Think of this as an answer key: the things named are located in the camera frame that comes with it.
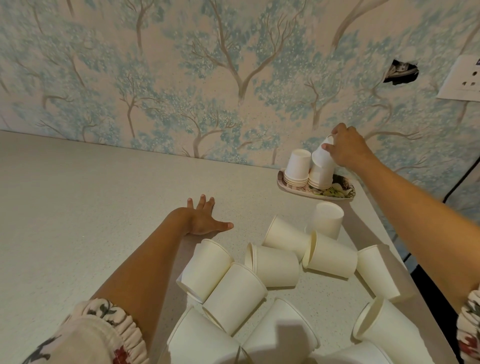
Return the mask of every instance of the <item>decorative plate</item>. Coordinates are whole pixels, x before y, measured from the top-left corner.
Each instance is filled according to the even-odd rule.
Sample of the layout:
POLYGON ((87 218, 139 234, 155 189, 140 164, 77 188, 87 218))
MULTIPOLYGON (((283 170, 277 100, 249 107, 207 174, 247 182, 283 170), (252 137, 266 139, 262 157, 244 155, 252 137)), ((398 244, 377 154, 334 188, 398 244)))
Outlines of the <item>decorative plate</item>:
POLYGON ((346 177, 340 176, 339 174, 333 175, 332 187, 326 190, 319 190, 318 188, 310 186, 308 183, 300 187, 295 187, 288 184, 283 180, 284 170, 285 169, 281 169, 278 171, 276 182, 280 189, 290 192, 291 194, 299 194, 301 196, 334 201, 348 201, 353 200, 355 197, 355 187, 353 187, 346 177))

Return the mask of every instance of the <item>switch plate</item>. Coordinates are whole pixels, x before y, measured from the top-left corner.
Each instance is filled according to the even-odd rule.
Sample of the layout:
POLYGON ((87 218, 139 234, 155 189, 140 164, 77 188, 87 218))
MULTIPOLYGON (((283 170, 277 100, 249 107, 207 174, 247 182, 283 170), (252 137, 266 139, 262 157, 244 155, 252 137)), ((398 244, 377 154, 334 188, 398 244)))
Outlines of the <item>switch plate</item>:
POLYGON ((480 102, 480 56, 459 56, 437 97, 480 102))

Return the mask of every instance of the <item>sleeve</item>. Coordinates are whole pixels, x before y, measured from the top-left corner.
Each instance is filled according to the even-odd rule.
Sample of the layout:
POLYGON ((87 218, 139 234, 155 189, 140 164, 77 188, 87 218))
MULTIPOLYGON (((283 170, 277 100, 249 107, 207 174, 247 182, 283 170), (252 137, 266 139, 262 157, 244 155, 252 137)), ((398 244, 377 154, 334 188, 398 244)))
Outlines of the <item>sleeve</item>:
POLYGON ((456 322, 460 356, 465 364, 480 364, 480 288, 468 295, 456 322))
POLYGON ((148 364, 145 341, 132 317, 104 299, 76 305, 22 364, 41 359, 48 364, 148 364))

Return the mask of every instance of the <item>person's left hand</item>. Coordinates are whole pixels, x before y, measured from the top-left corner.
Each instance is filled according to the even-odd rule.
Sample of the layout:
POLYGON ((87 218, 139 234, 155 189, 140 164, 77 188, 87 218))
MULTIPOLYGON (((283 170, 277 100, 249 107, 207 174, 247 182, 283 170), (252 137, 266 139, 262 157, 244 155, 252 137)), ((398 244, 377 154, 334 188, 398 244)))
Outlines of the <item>person's left hand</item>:
POLYGON ((197 208, 193 208, 193 200, 187 200, 187 210, 191 215, 191 225, 189 233, 195 235, 204 235, 212 231, 227 231, 233 228, 233 223, 217 221, 212 217, 215 199, 211 197, 208 201, 205 195, 200 196, 197 208))

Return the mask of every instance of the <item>speckled countertop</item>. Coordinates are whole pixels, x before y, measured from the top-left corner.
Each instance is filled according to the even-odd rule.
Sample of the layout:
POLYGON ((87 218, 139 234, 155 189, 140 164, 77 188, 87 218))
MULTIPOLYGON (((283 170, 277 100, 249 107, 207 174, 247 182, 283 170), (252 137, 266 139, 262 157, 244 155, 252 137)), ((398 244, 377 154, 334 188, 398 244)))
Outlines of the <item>speckled countertop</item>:
MULTIPOLYGON (((188 197, 215 196, 214 217, 235 229, 217 235, 236 261, 261 244, 275 214, 298 228, 318 202, 281 191, 277 170, 0 132, 0 357, 21 362, 71 308, 103 281, 188 197)), ((361 249, 392 245, 360 184, 339 241, 361 249)), ((153 363, 183 313, 175 279, 193 253, 182 242, 152 351, 153 363)), ((295 289, 270 291, 240 328, 243 342, 276 297, 290 300, 316 329, 317 354, 352 345, 353 324, 372 297, 349 280, 302 272, 295 289)), ((455 363, 423 300, 398 306, 420 328, 436 364, 455 363)))

